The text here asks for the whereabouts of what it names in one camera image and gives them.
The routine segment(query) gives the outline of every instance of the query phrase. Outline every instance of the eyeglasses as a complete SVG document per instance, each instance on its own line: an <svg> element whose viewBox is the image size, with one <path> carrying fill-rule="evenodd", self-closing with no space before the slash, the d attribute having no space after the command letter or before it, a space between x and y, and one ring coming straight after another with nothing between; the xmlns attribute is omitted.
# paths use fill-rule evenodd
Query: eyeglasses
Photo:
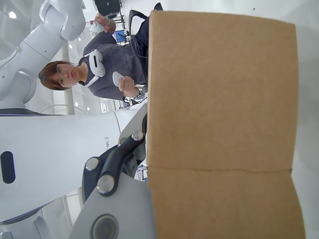
<svg viewBox="0 0 319 239"><path fill-rule="evenodd" d="M57 73L60 74L60 76L62 76L62 70L61 70L61 67L59 67L59 65L57 65ZM60 78L59 83L60 83L60 85L63 85L62 78Z"/></svg>

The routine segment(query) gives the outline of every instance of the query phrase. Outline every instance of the white controller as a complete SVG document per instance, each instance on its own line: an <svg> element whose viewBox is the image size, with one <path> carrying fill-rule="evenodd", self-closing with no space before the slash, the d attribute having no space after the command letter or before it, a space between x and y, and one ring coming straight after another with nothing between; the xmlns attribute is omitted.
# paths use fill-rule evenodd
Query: white controller
<svg viewBox="0 0 319 239"><path fill-rule="evenodd" d="M93 21L93 24L90 26L90 29L91 29L92 32L97 32L97 33L100 33L100 32L104 31L103 25L99 24L96 21Z"/></svg>
<svg viewBox="0 0 319 239"><path fill-rule="evenodd" d="M113 83L115 84L115 86L119 87L119 79L123 78L124 81L124 76L122 76L119 72L114 72L113 73Z"/></svg>

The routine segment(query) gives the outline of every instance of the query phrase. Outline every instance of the gray sweatshirt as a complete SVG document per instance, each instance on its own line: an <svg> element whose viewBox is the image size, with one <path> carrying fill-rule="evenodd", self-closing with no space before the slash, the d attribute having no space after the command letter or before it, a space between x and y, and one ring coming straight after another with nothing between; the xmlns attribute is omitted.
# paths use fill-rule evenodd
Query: gray sweatshirt
<svg viewBox="0 0 319 239"><path fill-rule="evenodd" d="M83 55L97 49L102 55L102 64L106 74L89 86L89 90L97 97L123 100L123 92L113 83L113 72L117 71L123 76L130 76L135 84L145 84L147 78L145 68L140 59L139 45L134 37L129 44L120 46L110 33L101 32L94 37L84 48ZM86 63L89 73L86 81L79 82L84 85L94 77L89 65L89 57L82 58L79 65Z"/></svg>

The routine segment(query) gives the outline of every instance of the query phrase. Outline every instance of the short brown hair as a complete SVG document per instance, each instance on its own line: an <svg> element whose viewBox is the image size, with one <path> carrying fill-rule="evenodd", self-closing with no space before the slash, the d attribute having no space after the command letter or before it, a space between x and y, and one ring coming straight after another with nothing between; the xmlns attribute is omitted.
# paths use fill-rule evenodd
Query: short brown hair
<svg viewBox="0 0 319 239"><path fill-rule="evenodd" d="M67 61L54 61L47 64L39 73L39 79L41 84L44 85L46 88L53 89L53 90L67 90L61 86L57 81L51 79L50 77L57 73L57 66L61 64L72 65L70 62Z"/></svg>

